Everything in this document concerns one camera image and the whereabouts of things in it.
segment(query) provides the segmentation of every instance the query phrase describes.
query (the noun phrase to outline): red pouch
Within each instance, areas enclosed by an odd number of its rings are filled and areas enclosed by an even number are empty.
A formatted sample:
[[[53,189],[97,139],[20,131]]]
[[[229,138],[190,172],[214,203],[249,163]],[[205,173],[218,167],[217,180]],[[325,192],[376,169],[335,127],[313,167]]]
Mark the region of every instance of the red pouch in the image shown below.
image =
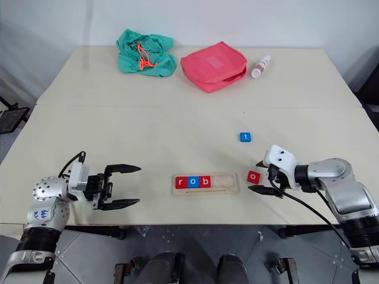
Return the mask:
[[[212,93],[244,77],[247,60],[242,53],[220,42],[183,57],[180,63],[193,84]]]

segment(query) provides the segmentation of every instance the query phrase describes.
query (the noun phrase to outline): gray floor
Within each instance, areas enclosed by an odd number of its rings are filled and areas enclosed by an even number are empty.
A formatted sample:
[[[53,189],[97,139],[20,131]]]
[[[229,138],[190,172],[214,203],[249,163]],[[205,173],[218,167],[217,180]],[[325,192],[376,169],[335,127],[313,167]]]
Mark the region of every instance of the gray floor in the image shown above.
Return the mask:
[[[16,245],[15,240],[0,237],[1,270]],[[185,254],[183,283],[215,283],[219,258],[226,253],[245,262],[250,284],[288,283],[286,274],[272,275],[265,268],[272,256],[295,258],[300,283],[306,284],[351,283],[357,268],[331,231],[282,240],[274,227],[266,226],[153,226],[145,237],[131,228],[125,240],[64,231],[56,250],[55,283],[113,283],[116,263],[137,256],[148,260],[163,251]],[[135,276],[126,279],[134,280]]]

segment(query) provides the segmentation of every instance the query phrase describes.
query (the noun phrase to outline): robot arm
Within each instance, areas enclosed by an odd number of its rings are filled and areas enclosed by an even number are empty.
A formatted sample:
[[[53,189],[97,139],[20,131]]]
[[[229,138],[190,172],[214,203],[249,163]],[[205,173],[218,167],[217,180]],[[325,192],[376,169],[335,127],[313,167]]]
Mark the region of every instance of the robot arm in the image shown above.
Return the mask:
[[[350,243],[352,259],[360,266],[361,283],[371,283],[370,277],[379,276],[379,209],[366,187],[355,180],[346,160],[332,158],[300,165],[290,152],[273,145],[257,166],[268,168],[273,186],[273,182],[280,184],[279,189],[249,187],[257,193],[281,197],[287,188],[325,191],[329,208]]]
[[[112,173],[131,173],[136,166],[115,164],[107,166],[104,173],[89,175],[84,164],[85,152],[72,158],[57,176],[45,177],[33,187],[33,204],[28,212],[20,243],[8,260],[0,283],[54,283],[50,271],[55,259],[55,249],[60,233],[70,215],[70,202],[91,204],[92,209],[103,211],[122,209],[139,202],[139,199],[119,199],[106,202],[112,195]],[[71,164],[70,175],[64,174]]]

